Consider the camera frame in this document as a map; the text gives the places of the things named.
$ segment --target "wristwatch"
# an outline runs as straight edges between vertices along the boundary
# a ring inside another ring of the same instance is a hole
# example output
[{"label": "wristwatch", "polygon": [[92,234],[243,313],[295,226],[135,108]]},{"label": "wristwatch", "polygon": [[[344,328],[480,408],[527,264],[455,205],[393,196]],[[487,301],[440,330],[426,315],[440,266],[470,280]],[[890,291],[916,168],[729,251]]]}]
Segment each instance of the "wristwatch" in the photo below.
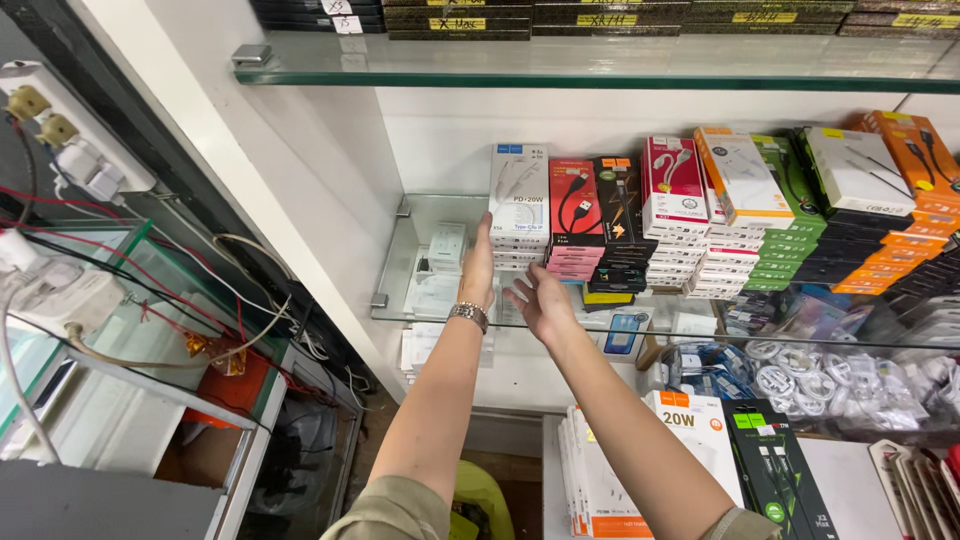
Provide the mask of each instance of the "wristwatch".
[{"label": "wristwatch", "polygon": [[477,326],[480,327],[480,331],[482,331],[484,335],[487,335],[487,312],[477,304],[458,302],[453,305],[446,320],[450,320],[450,317],[465,317],[476,323]]}]

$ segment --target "forearm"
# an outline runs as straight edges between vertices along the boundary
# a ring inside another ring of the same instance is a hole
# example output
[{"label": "forearm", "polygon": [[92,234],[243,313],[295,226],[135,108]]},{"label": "forearm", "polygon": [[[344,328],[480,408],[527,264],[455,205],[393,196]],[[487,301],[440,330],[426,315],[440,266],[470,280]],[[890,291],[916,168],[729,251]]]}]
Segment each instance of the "forearm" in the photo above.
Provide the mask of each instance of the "forearm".
[{"label": "forearm", "polygon": [[457,461],[467,436],[483,333],[451,317],[387,430],[371,478],[414,479],[453,501]]},{"label": "forearm", "polygon": [[697,540],[733,501],[572,325],[549,347],[624,489],[660,540]]}]

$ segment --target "olive green sleeve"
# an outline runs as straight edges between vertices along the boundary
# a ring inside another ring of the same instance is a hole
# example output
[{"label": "olive green sleeve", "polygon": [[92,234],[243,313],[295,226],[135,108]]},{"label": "olive green sleeve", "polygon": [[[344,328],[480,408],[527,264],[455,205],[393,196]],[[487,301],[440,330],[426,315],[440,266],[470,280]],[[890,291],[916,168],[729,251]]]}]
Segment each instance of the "olive green sleeve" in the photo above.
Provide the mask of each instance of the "olive green sleeve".
[{"label": "olive green sleeve", "polygon": [[450,508],[432,489],[405,477],[370,482],[321,540],[446,540]]},{"label": "olive green sleeve", "polygon": [[780,527],[767,518],[731,508],[700,540],[776,540]]}]

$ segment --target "hand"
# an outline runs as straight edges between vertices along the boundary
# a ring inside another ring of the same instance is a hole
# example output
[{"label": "hand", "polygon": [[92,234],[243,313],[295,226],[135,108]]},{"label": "hand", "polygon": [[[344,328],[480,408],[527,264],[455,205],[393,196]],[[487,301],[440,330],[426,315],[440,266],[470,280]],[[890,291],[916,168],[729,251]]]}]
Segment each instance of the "hand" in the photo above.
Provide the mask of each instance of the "hand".
[{"label": "hand", "polygon": [[565,334],[583,330],[573,314],[566,287],[560,280],[534,263],[530,263],[526,275],[533,287],[523,280],[514,280],[516,289],[527,297],[526,302],[513,289],[504,288],[503,295],[523,313],[523,320],[530,331],[547,349],[556,347]]},{"label": "hand", "polygon": [[485,212],[477,226],[477,243],[464,258],[464,285],[460,302],[477,304],[485,311],[493,304],[493,247],[490,225],[493,214]]}]

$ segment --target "floor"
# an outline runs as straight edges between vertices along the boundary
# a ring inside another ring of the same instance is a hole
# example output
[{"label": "floor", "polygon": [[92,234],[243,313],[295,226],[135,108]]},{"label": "floor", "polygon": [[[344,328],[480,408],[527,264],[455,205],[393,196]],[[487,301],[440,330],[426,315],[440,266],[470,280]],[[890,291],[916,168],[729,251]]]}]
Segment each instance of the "floor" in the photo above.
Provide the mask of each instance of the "floor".
[{"label": "floor", "polygon": [[[398,409],[390,394],[383,389],[366,397],[365,401],[367,408],[375,409],[375,412],[364,414],[363,432],[357,443],[344,499],[345,512],[367,485],[376,453]],[[499,484],[510,509],[516,540],[543,538],[542,465],[539,458],[472,450],[464,450],[461,458],[479,465]]]}]

